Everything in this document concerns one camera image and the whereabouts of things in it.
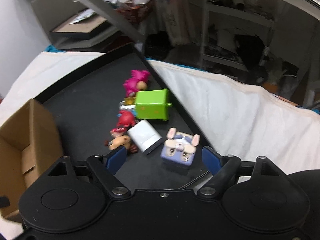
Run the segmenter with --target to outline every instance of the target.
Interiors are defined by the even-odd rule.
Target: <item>green box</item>
[[[168,120],[168,90],[139,91],[136,94],[136,112],[138,119]]]

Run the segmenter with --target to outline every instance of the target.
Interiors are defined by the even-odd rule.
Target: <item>bunny face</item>
[[[199,135],[194,136],[177,132],[175,128],[171,128],[167,134],[168,140],[164,142],[161,157],[171,163],[179,163],[186,166],[191,165],[196,146],[199,144]]]

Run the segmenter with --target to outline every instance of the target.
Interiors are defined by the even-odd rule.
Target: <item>white sheet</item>
[[[221,155],[267,156],[287,174],[320,169],[320,115],[223,75],[151,64]]]
[[[0,125],[30,98],[102,54],[39,54],[0,104]],[[320,115],[223,75],[149,62],[221,155],[233,154],[246,161],[265,155],[287,174],[320,169]],[[0,232],[7,239],[21,230],[0,218]]]

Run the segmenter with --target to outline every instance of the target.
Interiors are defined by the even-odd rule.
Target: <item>toy figure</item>
[[[134,115],[125,110],[120,110],[119,112],[121,116],[119,117],[119,121],[117,123],[117,127],[123,126],[125,128],[134,126],[136,124]]]
[[[177,132],[176,128],[170,128],[161,151],[161,158],[167,163],[188,169],[193,162],[199,140],[198,134],[192,136]]]
[[[132,70],[132,78],[127,79],[123,86],[126,90],[126,97],[134,97],[136,92],[146,90],[150,73],[147,70]]]
[[[130,153],[138,152],[137,146],[131,142],[131,138],[124,133],[127,131],[126,128],[115,128],[110,131],[113,140],[105,141],[104,145],[109,148],[109,150],[114,150],[118,146],[123,145]]]
[[[114,150],[120,145],[124,146],[130,153],[138,152],[137,146],[131,142],[131,138],[127,135],[118,136],[110,142],[105,141],[105,146],[107,146],[109,150]]]
[[[122,127],[122,128],[114,128],[110,131],[110,134],[113,138],[117,138],[120,136],[123,136],[123,134],[127,131],[126,128]]]

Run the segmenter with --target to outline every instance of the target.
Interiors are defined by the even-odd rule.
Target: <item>black tray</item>
[[[95,154],[105,155],[109,151],[104,141],[111,139],[109,131],[116,127],[119,103],[125,96],[122,84],[130,78],[132,69],[150,71],[150,90],[167,88],[145,58],[128,44],[74,70],[36,97],[53,114],[65,155],[70,155],[73,161]],[[201,160],[201,149],[209,144],[176,97],[170,91],[169,94],[172,102],[169,121],[149,122],[163,138],[171,127],[200,134],[193,164],[184,175],[169,170],[160,158],[163,144],[149,155],[131,154],[116,177],[132,191],[136,188],[179,188],[207,171]]]

